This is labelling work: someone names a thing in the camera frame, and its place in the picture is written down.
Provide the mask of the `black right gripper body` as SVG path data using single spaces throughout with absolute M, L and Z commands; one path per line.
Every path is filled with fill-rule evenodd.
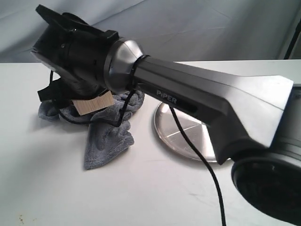
M 119 33 L 101 31 L 72 13 L 59 14 L 43 5 L 36 12 L 48 26 L 33 46 L 34 56 L 77 94 L 104 91 L 105 59 Z

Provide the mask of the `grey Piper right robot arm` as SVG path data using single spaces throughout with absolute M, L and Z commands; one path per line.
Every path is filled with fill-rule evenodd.
M 260 212 L 301 223 L 301 86 L 280 75 L 239 76 L 163 61 L 117 31 L 101 31 L 43 5 L 48 26 L 32 53 L 59 75 L 38 92 L 64 106 L 108 91 L 142 91 L 208 126 L 218 164 Z

